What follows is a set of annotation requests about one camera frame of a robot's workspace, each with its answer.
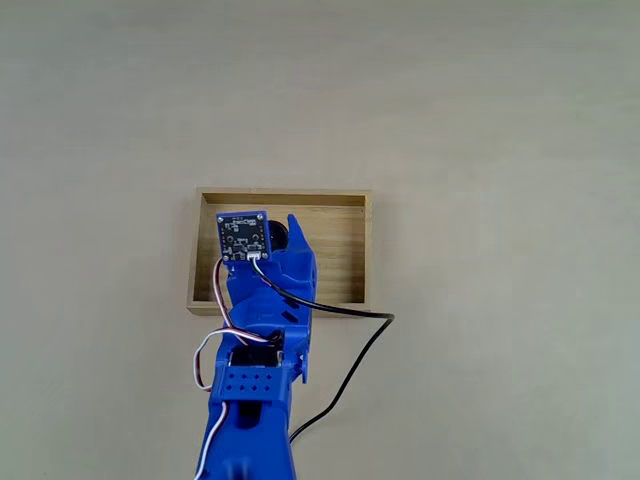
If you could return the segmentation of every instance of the beige surface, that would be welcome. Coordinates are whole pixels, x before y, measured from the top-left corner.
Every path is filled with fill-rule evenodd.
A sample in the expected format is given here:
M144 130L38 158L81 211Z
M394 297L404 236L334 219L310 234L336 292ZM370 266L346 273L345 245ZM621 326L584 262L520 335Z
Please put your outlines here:
M300 480L640 478L640 4L9 0L0 477L191 478L196 185L371 188L398 322ZM375 321L315 322L323 406Z
M330 305L366 308L365 259L371 258L371 199L367 192L199 188L194 206L187 307L198 315L219 315L211 286L211 271L220 258L216 215L259 209L270 220L287 225L296 215L311 245L318 267L317 301ZM222 294L231 305L226 271L221 272Z

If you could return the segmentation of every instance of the wooden box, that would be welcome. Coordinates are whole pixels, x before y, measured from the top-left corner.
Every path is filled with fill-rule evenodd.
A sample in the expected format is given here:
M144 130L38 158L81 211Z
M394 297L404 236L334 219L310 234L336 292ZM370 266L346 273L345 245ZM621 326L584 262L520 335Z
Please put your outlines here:
M320 303L366 309L371 268L371 197L367 191L239 190L198 188L187 308L196 315L219 315L211 271L220 256L216 213L266 210L287 225L293 213L315 252ZM221 269L226 285L226 269ZM223 286L227 304L231 305ZM316 316L326 313L316 311Z

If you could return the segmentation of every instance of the blue 3d-printed part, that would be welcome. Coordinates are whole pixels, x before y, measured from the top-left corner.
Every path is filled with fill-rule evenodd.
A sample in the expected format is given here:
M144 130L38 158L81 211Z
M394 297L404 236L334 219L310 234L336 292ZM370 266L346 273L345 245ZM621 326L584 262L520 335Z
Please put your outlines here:
M220 214L219 229L227 228L224 225L233 221L230 219L235 218L238 223L249 217L257 221L239 223L242 227L237 233L250 234L246 238L260 252L258 264L262 271L285 290L315 300L315 256L295 216L288 217L288 244L282 250L271 250L266 212ZM264 239L260 226L265 229ZM227 402L229 413L209 446L200 478L295 480L288 440L291 384L299 376L303 382L307 380L311 310L285 300L262 282L250 261L239 260L244 244L237 238L221 238L221 250L231 246L229 251L238 254L227 256L225 261L229 270L227 289L233 303L231 319L237 328L277 339L277 347L245 347L235 336L224 335L216 357L205 439L220 416L223 401Z

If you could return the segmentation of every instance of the connector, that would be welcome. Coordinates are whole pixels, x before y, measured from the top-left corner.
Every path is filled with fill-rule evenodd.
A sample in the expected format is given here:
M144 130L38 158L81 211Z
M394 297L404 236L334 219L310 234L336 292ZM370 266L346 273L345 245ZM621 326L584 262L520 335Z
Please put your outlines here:
M262 254L260 252L248 252L247 253L247 261L251 261L253 259L260 260L262 258Z

